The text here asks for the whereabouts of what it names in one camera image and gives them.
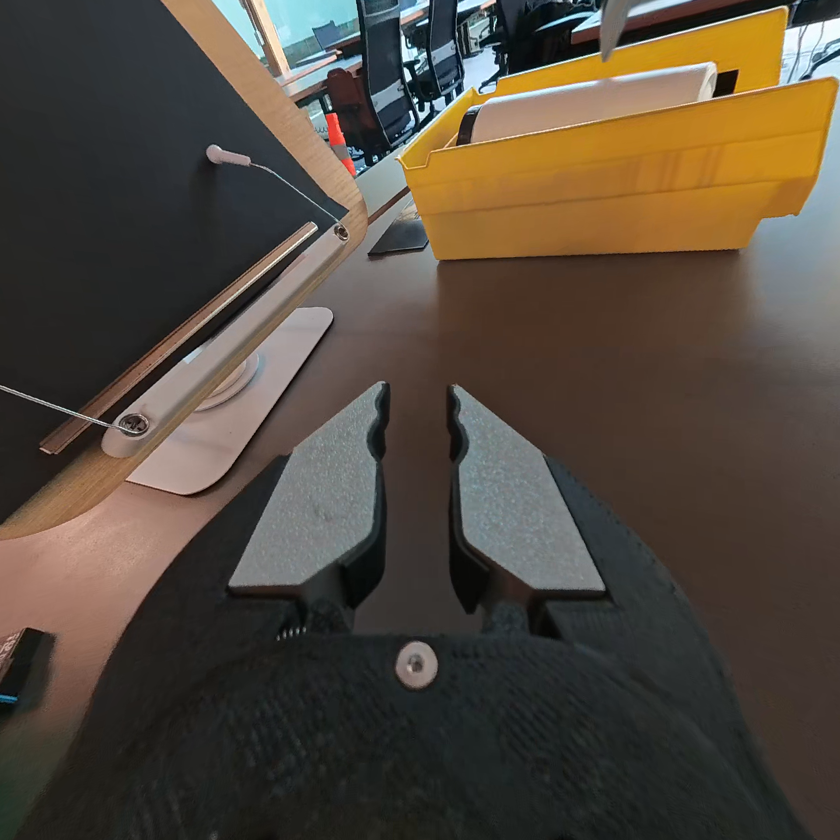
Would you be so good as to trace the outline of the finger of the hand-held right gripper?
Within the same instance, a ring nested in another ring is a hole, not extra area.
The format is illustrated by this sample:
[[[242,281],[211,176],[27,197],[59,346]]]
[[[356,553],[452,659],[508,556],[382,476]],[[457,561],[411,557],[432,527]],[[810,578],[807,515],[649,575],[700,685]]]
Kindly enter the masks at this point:
[[[618,47],[628,18],[638,6],[647,1],[604,1],[600,9],[599,50],[602,63],[610,60]]]

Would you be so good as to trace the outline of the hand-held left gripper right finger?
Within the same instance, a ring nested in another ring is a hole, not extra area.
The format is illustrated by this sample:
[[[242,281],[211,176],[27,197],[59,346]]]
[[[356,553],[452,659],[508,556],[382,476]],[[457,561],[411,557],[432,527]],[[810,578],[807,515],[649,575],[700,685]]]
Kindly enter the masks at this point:
[[[465,612],[607,597],[545,454],[461,385],[447,427],[449,575]]]

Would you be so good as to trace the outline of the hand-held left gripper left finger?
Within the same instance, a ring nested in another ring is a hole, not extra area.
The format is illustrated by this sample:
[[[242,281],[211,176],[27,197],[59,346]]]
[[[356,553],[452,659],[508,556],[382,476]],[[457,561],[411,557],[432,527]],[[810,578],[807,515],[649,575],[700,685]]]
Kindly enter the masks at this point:
[[[382,458],[391,387],[370,386],[289,456],[240,557],[232,595],[354,610],[385,568]]]

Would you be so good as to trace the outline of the yellow plastic bin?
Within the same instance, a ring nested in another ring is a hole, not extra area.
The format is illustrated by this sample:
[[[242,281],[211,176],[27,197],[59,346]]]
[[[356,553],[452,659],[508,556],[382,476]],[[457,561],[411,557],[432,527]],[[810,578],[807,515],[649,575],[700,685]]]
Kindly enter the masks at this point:
[[[838,79],[781,85],[777,7],[502,78],[455,100],[399,153],[439,260],[744,249],[797,215],[820,173]],[[457,144],[468,110],[639,72],[714,64],[733,92]]]

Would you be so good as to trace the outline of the brown office desk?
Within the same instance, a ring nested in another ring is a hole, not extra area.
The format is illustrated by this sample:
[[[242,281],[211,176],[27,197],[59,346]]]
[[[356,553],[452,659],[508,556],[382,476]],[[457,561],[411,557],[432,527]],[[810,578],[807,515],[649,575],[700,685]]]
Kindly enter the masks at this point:
[[[620,46],[671,35],[692,28],[762,12],[775,7],[796,5],[792,1],[647,1],[629,10]]]

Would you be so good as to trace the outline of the black office chair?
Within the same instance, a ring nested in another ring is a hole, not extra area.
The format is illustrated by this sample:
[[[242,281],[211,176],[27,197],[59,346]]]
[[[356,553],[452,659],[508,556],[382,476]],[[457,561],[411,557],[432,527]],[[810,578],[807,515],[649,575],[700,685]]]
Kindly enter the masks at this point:
[[[367,165],[391,153],[419,131],[419,116],[403,68],[400,5],[358,1],[362,69],[360,138]]]
[[[448,105],[464,92],[465,69],[459,51],[457,1],[431,1],[427,12],[425,68],[416,76],[416,90],[430,112],[444,99]]]
[[[596,2],[499,1],[497,27],[489,44],[502,77],[581,57],[584,45],[572,32],[597,10]]]

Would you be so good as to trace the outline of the dark red chair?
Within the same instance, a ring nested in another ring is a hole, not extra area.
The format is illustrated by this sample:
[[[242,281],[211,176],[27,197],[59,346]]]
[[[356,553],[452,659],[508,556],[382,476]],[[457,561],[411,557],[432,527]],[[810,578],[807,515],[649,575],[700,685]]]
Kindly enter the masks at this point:
[[[368,126],[370,110],[362,79],[342,68],[332,68],[326,79],[332,112],[344,132],[358,132]]]

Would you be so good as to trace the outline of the black flat pad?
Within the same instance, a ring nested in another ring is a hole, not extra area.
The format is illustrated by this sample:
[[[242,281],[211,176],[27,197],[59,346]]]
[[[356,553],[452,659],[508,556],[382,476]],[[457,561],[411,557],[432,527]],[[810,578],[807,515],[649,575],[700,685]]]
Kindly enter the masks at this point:
[[[378,259],[385,256],[424,250],[428,245],[424,222],[414,200],[407,203],[377,240],[367,256]]]

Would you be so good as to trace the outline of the orange traffic cone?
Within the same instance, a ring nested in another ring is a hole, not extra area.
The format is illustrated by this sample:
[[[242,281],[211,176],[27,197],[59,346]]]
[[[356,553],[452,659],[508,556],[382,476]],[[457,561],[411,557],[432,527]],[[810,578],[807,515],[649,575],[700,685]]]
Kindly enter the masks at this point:
[[[327,112],[324,115],[324,117],[328,128],[328,139],[330,148],[335,153],[339,161],[347,169],[348,173],[353,178],[355,178],[357,172],[340,125],[340,119],[338,114],[336,112]]]

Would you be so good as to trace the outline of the small black box blue edge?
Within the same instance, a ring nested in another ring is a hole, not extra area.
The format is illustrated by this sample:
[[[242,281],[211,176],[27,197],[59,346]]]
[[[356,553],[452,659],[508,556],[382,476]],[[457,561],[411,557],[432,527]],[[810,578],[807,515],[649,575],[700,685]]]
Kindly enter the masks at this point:
[[[2,636],[2,719],[19,711],[31,711],[42,701],[49,683],[55,644],[54,634],[31,626]]]

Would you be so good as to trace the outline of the black wooden book stand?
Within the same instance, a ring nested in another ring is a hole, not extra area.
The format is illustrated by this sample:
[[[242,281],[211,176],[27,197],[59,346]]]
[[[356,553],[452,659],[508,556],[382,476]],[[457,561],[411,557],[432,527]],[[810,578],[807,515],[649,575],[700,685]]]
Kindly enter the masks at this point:
[[[2,2],[2,539],[95,507],[367,228],[364,199],[212,2]],[[277,178],[215,165],[208,145]]]

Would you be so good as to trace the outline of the wooden window post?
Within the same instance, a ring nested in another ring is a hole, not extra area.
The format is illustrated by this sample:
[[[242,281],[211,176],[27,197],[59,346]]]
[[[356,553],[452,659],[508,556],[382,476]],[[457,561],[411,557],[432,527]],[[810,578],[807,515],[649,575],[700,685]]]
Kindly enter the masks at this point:
[[[290,70],[290,65],[266,2],[241,1],[240,3],[243,5],[255,30],[270,72],[274,77],[285,76]]]

